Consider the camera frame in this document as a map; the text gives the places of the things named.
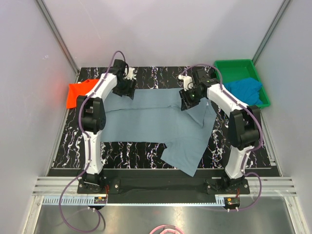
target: blue towel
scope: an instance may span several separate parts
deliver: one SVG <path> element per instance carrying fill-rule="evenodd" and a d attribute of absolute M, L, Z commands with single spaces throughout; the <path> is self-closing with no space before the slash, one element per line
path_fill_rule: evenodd
<path fill-rule="evenodd" d="M 254 78 L 246 78 L 224 84 L 225 88 L 240 101 L 248 105 L 263 104 L 259 99 L 262 84 Z"/>
<path fill-rule="evenodd" d="M 134 100 L 110 93 L 104 101 L 107 119 L 101 141 L 165 143 L 161 159 L 194 176 L 216 114 L 206 99 L 181 111 L 179 90 L 136 90 Z"/>

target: marble tabletop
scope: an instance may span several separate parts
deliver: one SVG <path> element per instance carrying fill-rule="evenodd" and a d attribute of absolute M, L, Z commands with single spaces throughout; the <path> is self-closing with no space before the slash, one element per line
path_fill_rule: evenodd
<path fill-rule="evenodd" d="M 177 76 L 184 69 L 185 67 L 136 67 L 136 88 L 168 89 L 182 87 L 183 84 L 178 81 Z M 105 68 L 102 67 L 82 68 L 78 82 L 86 79 L 97 79 L 104 70 Z M 69 110 L 52 168 L 82 168 L 85 163 L 83 137 L 75 120 L 77 114 L 76 109 Z M 198 168 L 222 168 L 226 166 L 231 150 L 231 145 L 226 137 L 228 123 L 227 116 L 219 109 L 207 149 Z M 104 168 L 110 169 L 173 168 L 160 159 L 165 148 L 163 143 L 103 142 L 101 144 L 102 163 Z M 247 167 L 271 167 L 264 143 L 258 151 L 251 153 Z"/>

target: white wall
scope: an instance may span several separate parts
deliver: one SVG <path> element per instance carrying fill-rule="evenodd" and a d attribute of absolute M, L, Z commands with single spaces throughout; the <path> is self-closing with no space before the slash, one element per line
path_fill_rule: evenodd
<path fill-rule="evenodd" d="M 292 1 L 257 70 L 271 100 L 263 115 L 282 171 L 291 176 L 312 231 L 312 1 Z"/>
<path fill-rule="evenodd" d="M 252 58 L 282 0 L 44 0 L 76 63 L 183 66 Z"/>
<path fill-rule="evenodd" d="M 2 0 L 0 29 L 0 233 L 17 234 L 75 75 L 34 0 Z"/>

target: gray floor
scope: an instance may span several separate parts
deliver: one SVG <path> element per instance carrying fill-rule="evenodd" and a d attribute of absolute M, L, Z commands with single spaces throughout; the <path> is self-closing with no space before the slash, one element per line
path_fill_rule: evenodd
<path fill-rule="evenodd" d="M 242 198 L 242 206 L 251 199 Z M 80 206 L 63 206 L 65 217 L 76 228 L 88 230 L 98 221 L 91 211 Z M 293 226 L 283 198 L 263 197 L 250 210 L 220 212 L 217 207 L 125 207 L 107 206 L 101 210 L 106 220 L 95 234 L 148 234 L 154 227 L 171 224 L 180 227 L 185 234 L 294 234 Z M 64 223 L 57 206 L 44 205 L 38 219 L 36 234 L 74 234 Z"/>

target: green basket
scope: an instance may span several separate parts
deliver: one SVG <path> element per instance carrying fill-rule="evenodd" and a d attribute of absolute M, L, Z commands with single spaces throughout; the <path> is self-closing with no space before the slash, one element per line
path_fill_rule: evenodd
<path fill-rule="evenodd" d="M 249 77 L 252 77 L 255 80 L 261 82 L 260 77 L 254 67 L 254 63 L 250 59 L 218 60 L 214 62 L 214 65 L 221 72 L 223 83 L 228 83 Z M 262 109 L 271 104 L 263 86 L 260 89 L 259 97 L 260 100 L 263 102 L 263 104 L 257 105 L 259 108 Z"/>

